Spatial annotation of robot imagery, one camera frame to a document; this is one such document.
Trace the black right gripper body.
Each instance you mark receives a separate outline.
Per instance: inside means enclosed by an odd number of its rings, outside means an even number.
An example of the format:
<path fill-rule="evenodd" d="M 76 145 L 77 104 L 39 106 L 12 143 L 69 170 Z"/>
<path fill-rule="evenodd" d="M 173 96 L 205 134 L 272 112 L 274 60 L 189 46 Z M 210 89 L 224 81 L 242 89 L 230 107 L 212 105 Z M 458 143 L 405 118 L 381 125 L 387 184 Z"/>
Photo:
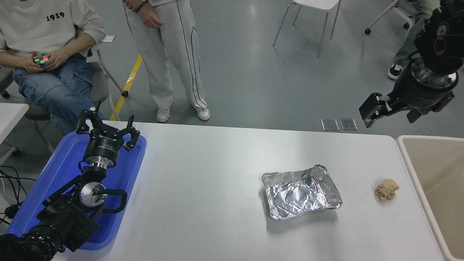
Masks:
<path fill-rule="evenodd" d="M 451 90 L 454 87 L 455 73 L 432 73 L 422 79 L 416 79 L 411 71 L 403 71 L 390 92 L 390 99 L 415 108 L 433 107 L 453 96 Z"/>

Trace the person's right hand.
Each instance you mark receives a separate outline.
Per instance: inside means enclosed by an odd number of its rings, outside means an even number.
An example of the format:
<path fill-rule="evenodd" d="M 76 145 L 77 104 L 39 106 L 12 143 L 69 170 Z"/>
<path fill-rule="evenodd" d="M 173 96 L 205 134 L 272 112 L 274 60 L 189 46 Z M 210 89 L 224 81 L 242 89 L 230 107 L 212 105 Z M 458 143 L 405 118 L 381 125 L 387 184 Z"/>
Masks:
<path fill-rule="evenodd" d="M 21 58 L 21 68 L 25 69 L 29 73 L 41 73 L 44 72 L 45 69 L 40 65 L 35 63 L 35 57 L 38 56 L 37 52 L 33 52 L 30 57 L 23 57 Z"/>

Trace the person's hand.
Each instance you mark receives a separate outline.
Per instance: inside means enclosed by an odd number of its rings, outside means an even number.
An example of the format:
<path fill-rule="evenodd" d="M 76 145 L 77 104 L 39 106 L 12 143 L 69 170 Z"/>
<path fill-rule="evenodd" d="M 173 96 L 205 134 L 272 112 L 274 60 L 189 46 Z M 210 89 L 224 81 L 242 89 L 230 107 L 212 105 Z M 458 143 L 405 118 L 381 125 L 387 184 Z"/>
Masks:
<path fill-rule="evenodd" d="M 156 9 L 152 5 L 144 4 L 139 12 L 138 16 L 142 23 L 149 28 L 161 28 L 165 23 L 160 19 Z"/>

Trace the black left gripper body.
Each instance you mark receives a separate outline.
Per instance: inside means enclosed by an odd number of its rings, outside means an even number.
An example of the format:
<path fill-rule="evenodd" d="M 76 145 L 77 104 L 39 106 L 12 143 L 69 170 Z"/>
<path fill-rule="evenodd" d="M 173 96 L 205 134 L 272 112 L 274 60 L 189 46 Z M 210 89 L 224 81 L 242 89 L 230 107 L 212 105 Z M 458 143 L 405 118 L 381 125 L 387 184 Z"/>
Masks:
<path fill-rule="evenodd" d="M 83 156 L 83 160 L 90 165 L 95 157 L 102 157 L 109 160 L 111 165 L 117 164 L 120 148 L 124 140 L 122 137 L 106 137 L 99 131 L 90 132 L 89 142 Z"/>

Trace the person's left hand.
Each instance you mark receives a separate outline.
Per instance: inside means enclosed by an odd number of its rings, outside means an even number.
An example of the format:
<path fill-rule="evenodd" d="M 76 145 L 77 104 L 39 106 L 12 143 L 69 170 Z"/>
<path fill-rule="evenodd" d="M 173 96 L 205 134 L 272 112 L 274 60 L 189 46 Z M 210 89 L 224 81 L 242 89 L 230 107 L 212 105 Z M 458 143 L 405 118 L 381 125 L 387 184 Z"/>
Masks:
<path fill-rule="evenodd" d="M 59 66 L 63 65 L 70 56 L 72 56 L 72 53 L 66 47 L 49 52 L 47 54 L 48 61 L 45 63 L 44 70 L 53 71 L 57 69 Z"/>

